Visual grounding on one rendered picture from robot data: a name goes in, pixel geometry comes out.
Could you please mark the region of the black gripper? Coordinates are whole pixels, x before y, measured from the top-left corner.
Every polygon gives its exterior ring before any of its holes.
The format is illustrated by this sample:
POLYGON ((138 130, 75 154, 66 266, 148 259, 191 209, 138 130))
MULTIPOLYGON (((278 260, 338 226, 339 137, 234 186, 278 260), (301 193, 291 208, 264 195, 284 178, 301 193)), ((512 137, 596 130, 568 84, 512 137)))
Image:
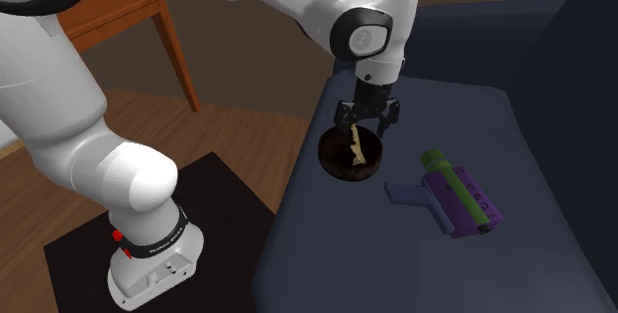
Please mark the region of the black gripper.
POLYGON ((348 133, 358 120, 378 118, 376 134, 382 138, 391 124, 399 119, 400 103, 390 98, 392 85, 376 85, 357 79, 354 100, 340 100, 335 112, 335 126, 340 133, 348 133))

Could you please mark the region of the dark brown round bowl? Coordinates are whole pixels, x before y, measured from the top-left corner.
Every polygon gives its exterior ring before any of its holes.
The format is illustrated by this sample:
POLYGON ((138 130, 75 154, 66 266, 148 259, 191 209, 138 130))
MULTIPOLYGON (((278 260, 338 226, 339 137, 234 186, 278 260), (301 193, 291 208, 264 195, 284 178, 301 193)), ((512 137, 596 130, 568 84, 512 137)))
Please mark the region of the dark brown round bowl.
POLYGON ((361 181, 374 175, 379 169, 382 158, 382 143, 371 130, 357 126, 360 152, 365 163, 353 164, 356 154, 351 145, 353 132, 347 135, 337 127, 330 128, 320 138, 318 159, 322 167, 332 176, 344 181, 361 181))

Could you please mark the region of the purple and green toy gun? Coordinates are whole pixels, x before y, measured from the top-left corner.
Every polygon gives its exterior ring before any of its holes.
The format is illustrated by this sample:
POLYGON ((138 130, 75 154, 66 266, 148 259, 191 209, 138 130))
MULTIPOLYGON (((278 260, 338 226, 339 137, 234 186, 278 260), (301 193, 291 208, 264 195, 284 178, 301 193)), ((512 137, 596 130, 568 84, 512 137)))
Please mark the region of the purple and green toy gun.
POLYGON ((463 166, 452 166, 439 150, 420 156, 426 169, 418 185, 385 183, 392 204, 427 208, 452 239, 487 234, 504 217, 463 166))

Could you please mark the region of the dark blue sofa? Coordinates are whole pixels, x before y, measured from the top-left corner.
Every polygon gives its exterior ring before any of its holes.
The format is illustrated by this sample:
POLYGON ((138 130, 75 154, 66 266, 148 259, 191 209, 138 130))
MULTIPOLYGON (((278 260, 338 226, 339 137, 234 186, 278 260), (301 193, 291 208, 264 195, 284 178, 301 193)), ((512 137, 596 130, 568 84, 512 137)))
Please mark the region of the dark blue sofa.
POLYGON ((343 182, 317 145, 330 78, 254 279, 258 313, 618 313, 618 0, 492 2, 417 15, 379 171, 343 182), (422 152, 466 167, 505 220, 444 236, 385 183, 422 152))

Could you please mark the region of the brown wooden table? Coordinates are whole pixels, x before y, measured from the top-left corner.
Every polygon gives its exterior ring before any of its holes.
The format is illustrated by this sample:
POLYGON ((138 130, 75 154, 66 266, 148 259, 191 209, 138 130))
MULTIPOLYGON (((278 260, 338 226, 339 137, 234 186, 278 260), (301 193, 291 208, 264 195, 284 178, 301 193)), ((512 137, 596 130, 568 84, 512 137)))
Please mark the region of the brown wooden table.
POLYGON ((78 52, 152 19, 191 110, 200 110, 166 0, 82 0, 57 17, 78 52))

